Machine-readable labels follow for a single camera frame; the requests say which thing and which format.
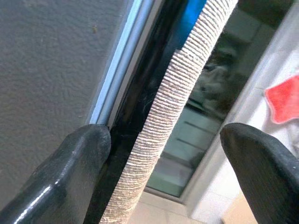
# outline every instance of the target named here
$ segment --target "silver metal strip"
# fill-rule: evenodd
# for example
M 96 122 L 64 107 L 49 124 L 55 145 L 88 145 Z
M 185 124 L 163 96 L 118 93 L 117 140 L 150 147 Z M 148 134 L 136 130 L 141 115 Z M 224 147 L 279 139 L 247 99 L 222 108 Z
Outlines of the silver metal strip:
M 106 124 L 153 0 L 135 0 L 107 71 L 90 124 Z

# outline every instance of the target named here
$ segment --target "textured gray wall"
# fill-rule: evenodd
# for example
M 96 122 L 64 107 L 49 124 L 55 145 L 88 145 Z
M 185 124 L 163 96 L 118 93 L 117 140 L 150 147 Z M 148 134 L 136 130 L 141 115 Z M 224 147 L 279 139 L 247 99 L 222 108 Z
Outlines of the textured gray wall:
M 84 124 L 129 2 L 0 1 L 0 209 Z

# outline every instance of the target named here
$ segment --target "glass door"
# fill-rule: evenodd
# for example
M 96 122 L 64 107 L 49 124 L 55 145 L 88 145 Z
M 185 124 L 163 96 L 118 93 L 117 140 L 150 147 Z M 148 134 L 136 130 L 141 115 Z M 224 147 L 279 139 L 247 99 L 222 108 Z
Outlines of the glass door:
M 192 23 L 187 21 L 196 21 L 202 3 L 188 1 L 165 49 L 180 49 L 183 37 L 190 32 Z M 196 82 L 147 190 L 180 198 L 291 4 L 239 2 Z

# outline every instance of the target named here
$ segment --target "red cloth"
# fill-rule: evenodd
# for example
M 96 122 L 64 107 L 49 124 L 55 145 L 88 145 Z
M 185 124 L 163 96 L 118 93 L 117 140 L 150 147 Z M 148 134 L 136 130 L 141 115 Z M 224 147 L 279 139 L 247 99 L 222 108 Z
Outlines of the red cloth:
M 276 124 L 299 118 L 299 75 L 266 89 L 265 95 L 271 108 L 271 120 Z

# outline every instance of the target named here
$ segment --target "beige textured cord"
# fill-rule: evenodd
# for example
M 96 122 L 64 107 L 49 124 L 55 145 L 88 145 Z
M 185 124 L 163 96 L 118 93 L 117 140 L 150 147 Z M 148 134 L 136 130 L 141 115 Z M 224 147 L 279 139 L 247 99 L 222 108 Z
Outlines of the beige textured cord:
M 183 48 L 173 55 L 101 224 L 125 224 L 237 0 L 207 0 Z

